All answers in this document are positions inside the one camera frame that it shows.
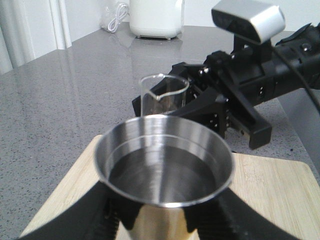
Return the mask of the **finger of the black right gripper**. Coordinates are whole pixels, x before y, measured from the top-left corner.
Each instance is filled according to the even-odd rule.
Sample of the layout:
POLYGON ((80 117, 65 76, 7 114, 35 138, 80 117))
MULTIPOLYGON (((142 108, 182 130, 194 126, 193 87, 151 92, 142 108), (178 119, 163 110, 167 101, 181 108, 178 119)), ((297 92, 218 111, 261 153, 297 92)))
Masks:
POLYGON ((168 114, 175 110, 174 83, 174 76, 169 74, 152 74, 140 79, 140 115, 168 114))

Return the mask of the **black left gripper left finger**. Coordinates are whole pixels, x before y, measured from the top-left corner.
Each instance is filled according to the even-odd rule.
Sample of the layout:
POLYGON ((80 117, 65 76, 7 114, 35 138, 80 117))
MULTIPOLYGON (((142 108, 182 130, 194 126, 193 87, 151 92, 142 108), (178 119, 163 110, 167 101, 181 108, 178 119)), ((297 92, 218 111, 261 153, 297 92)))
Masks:
POLYGON ((111 207, 107 188, 97 182, 66 211, 21 240, 114 240, 119 220, 111 207))

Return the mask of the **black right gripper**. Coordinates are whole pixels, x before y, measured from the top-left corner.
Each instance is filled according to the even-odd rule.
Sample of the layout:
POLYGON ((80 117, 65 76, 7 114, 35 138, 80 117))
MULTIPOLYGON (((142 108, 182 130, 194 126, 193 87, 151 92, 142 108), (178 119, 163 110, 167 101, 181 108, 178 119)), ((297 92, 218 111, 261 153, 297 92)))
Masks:
POLYGON ((304 89, 316 108, 320 87, 320 28, 307 24, 272 45, 234 38, 232 53, 216 51, 203 64, 173 66, 190 79, 186 105, 169 113, 192 120, 222 138, 233 128, 249 139, 251 149, 271 140, 272 126, 255 106, 304 89))

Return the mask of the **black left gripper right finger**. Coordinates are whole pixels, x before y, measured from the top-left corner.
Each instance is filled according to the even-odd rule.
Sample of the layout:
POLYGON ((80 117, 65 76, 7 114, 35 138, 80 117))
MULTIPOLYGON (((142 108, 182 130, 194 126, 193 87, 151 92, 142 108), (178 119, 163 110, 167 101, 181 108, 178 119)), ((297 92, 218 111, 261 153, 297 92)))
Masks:
POLYGON ((187 230, 201 240, 296 240, 253 210, 229 188, 217 197, 184 209, 187 230))

